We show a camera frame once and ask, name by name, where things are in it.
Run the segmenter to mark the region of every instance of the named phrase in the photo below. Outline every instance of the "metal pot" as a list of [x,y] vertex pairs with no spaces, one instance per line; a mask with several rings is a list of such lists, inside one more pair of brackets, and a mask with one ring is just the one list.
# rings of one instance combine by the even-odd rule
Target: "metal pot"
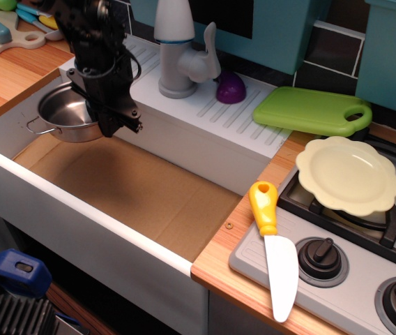
[[[42,119],[49,127],[46,131],[34,131],[29,124]],[[38,104],[38,117],[26,127],[34,134],[51,133],[64,142],[80,143],[97,140],[103,134],[97,121],[92,121],[83,96],[72,90],[70,83],[58,86],[46,94]]]

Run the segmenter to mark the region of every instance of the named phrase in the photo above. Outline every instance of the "wooden cutting board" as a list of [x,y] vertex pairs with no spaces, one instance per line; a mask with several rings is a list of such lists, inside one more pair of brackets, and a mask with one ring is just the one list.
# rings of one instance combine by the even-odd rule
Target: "wooden cutting board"
[[0,52],[11,47],[24,47],[35,49],[45,44],[45,33],[42,31],[18,31],[18,16],[15,12],[5,12],[0,10],[0,22],[9,28],[12,40],[8,43],[0,44]]

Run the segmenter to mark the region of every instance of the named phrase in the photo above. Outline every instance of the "stove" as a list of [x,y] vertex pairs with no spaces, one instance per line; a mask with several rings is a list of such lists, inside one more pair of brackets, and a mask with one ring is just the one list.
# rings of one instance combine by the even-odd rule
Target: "stove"
[[[396,144],[357,132],[396,169]],[[396,200],[386,213],[356,218],[323,207],[298,182],[295,167],[279,187],[277,228],[298,249],[296,304],[350,334],[396,334]],[[314,260],[316,250],[325,250]],[[268,288],[263,239],[253,223],[230,266]]]

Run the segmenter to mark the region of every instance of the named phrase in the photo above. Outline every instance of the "toy knife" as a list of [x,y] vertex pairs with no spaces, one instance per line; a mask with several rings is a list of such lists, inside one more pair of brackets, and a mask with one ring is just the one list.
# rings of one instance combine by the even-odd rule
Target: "toy knife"
[[45,17],[50,17],[51,16],[51,14],[48,14],[48,13],[45,13],[45,12],[40,12],[38,9],[26,6],[23,3],[17,3],[17,8],[21,9],[21,10],[24,10],[25,12],[34,14],[35,16],[40,16],[40,15],[45,16]]
[[54,31],[51,28],[48,28],[44,24],[40,23],[40,21],[38,21],[38,18],[35,17],[34,15],[32,15],[31,13],[25,12],[24,10],[21,10],[21,9],[16,9],[15,12],[17,13],[17,15],[20,19],[22,19],[30,24],[33,24],[40,30],[43,30],[45,33],[51,33]]
[[252,212],[265,241],[274,319],[285,322],[296,299],[299,266],[294,243],[277,235],[277,199],[277,189],[267,181],[258,181],[249,190]]

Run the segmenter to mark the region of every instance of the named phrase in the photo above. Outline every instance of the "black robotic arm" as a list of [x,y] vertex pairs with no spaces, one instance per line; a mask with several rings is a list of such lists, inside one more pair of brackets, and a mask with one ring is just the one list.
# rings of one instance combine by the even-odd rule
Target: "black robotic arm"
[[75,55],[67,75],[72,88],[86,99],[88,112],[105,137],[126,126],[142,129],[140,112],[130,96],[136,58],[125,48],[125,27],[114,13],[112,0],[22,0],[52,14]]

